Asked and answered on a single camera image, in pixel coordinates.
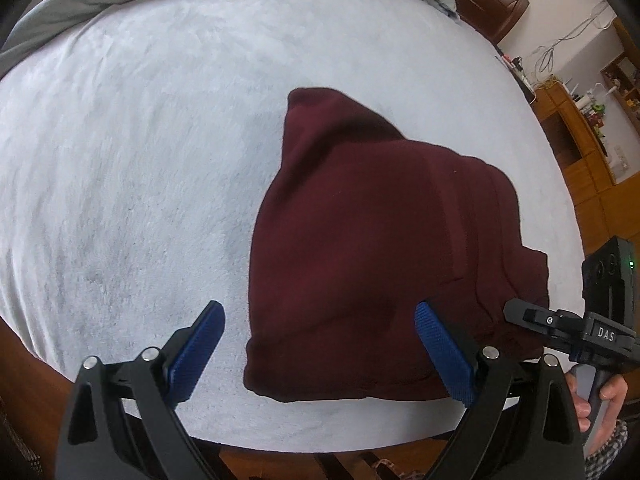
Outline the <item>checkered right sleeve forearm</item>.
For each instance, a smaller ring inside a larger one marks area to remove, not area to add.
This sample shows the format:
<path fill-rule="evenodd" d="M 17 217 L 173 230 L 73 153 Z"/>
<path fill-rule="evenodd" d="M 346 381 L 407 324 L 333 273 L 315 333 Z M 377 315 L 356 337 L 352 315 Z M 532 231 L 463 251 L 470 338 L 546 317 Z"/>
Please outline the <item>checkered right sleeve forearm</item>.
<path fill-rule="evenodd" d="M 611 467 L 614 460 L 622 452 L 628 441 L 628 426 L 626 422 L 618 420 L 611 437 L 600 446 L 596 452 L 585 458 L 585 479 L 599 480 L 602 474 Z"/>

